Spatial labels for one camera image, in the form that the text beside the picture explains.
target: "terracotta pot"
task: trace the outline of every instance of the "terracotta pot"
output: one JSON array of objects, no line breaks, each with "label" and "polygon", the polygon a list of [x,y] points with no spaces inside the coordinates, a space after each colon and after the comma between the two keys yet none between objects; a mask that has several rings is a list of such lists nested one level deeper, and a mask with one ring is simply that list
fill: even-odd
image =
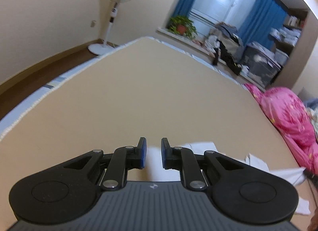
[{"label": "terracotta pot", "polygon": [[178,25],[177,31],[180,33],[180,35],[183,35],[187,31],[187,28],[185,26]]}]

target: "fan base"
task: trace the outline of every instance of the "fan base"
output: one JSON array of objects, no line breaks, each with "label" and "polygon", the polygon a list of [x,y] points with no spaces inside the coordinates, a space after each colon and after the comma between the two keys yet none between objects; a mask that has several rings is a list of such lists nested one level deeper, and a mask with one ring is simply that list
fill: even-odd
[{"label": "fan base", "polygon": [[92,44],[88,46],[88,49],[91,53],[96,54],[96,55],[104,55],[107,54],[111,51],[113,51],[115,48],[105,45],[105,47],[102,44]]}]

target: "plastic storage bin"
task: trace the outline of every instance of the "plastic storage bin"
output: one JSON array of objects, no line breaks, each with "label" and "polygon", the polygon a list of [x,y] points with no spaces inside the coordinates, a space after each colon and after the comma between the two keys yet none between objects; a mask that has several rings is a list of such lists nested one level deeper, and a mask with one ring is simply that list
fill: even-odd
[{"label": "plastic storage bin", "polygon": [[289,59],[289,56],[283,51],[276,49],[274,60],[277,61],[281,66],[284,66]]},{"label": "plastic storage bin", "polygon": [[249,68],[248,76],[265,88],[281,70],[281,66],[258,49],[247,45],[240,64]]}]

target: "baseboard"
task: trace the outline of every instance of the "baseboard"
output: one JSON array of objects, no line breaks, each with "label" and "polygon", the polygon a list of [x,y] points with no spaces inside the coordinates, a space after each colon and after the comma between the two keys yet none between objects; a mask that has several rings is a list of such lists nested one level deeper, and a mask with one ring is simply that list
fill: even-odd
[{"label": "baseboard", "polygon": [[68,49],[64,52],[61,52],[59,54],[56,54],[56,55],[53,55],[21,72],[19,72],[18,74],[16,74],[15,76],[11,77],[10,79],[6,80],[5,82],[3,82],[1,85],[0,85],[0,95],[3,94],[5,91],[7,91],[8,89],[10,89],[11,87],[13,87],[14,85],[16,85],[18,82],[24,80],[26,77],[28,77],[29,75],[41,70],[42,68],[48,66],[49,64],[51,63],[54,63],[66,56],[69,56],[73,53],[76,53],[84,48],[86,48],[87,46],[89,46],[90,44],[93,44],[93,43],[100,43],[101,40],[98,39],[98,40],[94,40],[94,41],[90,41],[90,42],[87,42],[85,44],[82,44],[82,45],[79,45],[79,46],[76,46],[76,47],[73,47],[71,49]]}]

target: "gray ribbed panel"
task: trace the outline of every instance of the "gray ribbed panel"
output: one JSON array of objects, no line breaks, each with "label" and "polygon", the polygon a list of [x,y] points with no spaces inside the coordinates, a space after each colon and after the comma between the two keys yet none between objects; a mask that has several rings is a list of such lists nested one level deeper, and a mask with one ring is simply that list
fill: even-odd
[{"label": "gray ribbed panel", "polygon": [[120,191],[104,192],[82,217],[55,226],[19,221],[10,231],[296,231],[289,222],[272,226],[237,223],[217,211],[202,192],[180,182],[128,182]]}]

